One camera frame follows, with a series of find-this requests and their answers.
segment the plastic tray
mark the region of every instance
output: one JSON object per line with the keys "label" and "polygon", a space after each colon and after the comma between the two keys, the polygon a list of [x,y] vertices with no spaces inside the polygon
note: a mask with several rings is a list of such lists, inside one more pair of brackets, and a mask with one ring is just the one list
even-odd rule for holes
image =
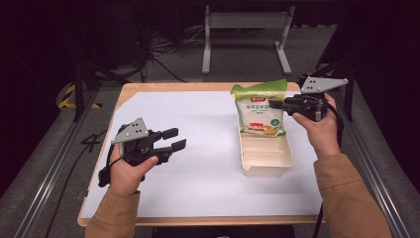
{"label": "plastic tray", "polygon": [[287,134],[280,137],[240,133],[243,172],[250,177],[280,177],[292,165]]}

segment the sleeve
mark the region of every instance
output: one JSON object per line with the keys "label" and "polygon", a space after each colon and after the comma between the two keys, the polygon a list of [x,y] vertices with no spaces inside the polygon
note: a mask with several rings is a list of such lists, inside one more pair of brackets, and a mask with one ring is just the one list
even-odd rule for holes
{"label": "sleeve", "polygon": [[90,219],[85,237],[134,237],[140,193],[123,195],[108,188]]}
{"label": "sleeve", "polygon": [[314,167],[332,237],[391,237],[383,213],[346,155],[319,158]]}

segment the hand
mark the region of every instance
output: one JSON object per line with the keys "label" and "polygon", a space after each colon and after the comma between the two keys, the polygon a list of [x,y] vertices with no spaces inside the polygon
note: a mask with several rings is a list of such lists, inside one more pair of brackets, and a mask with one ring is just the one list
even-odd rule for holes
{"label": "hand", "polygon": [[[120,158],[120,144],[114,146],[110,163]],[[158,162],[158,157],[150,157],[136,167],[130,166],[126,161],[119,160],[111,167],[110,187],[121,194],[134,194],[142,179],[149,170],[151,170]]]}
{"label": "hand", "polygon": [[[325,98],[336,108],[336,101],[333,97],[325,93]],[[306,129],[309,142],[314,147],[318,159],[341,154],[337,141],[337,118],[330,109],[328,109],[327,115],[319,122],[314,122],[299,113],[293,113],[292,117]]]}

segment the finger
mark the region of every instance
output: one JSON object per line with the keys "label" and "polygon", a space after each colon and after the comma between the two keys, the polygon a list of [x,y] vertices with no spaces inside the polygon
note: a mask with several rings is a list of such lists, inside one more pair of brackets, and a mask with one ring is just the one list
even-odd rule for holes
{"label": "finger", "polygon": [[150,157],[138,166],[136,166],[136,170],[145,175],[149,170],[151,170],[156,164],[158,163],[158,157]]}
{"label": "finger", "polygon": [[114,161],[118,160],[120,157],[121,157],[120,144],[115,144],[114,149],[112,150],[110,162],[113,163]]}
{"label": "finger", "polygon": [[299,123],[301,126],[303,126],[304,128],[306,128],[308,125],[309,125],[309,123],[312,123],[312,121],[309,119],[309,118],[307,118],[307,117],[305,117],[304,115],[302,115],[302,114],[300,114],[300,113],[297,113],[297,112],[295,112],[295,113],[293,113],[293,115],[291,115],[292,117],[293,117],[293,119],[297,122],[297,123]]}
{"label": "finger", "polygon": [[330,94],[328,93],[325,93],[325,99],[327,99],[328,103],[330,103],[335,109],[337,109],[336,99],[334,99],[334,97],[330,96]]}

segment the snack bag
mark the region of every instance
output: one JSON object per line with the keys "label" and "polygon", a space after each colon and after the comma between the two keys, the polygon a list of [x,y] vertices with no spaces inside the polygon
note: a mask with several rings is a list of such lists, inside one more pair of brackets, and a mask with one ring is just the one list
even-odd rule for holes
{"label": "snack bag", "polygon": [[285,134],[283,110],[269,107],[270,99],[284,101],[286,79],[262,82],[249,87],[234,85],[231,94],[238,108],[241,132],[270,137]]}

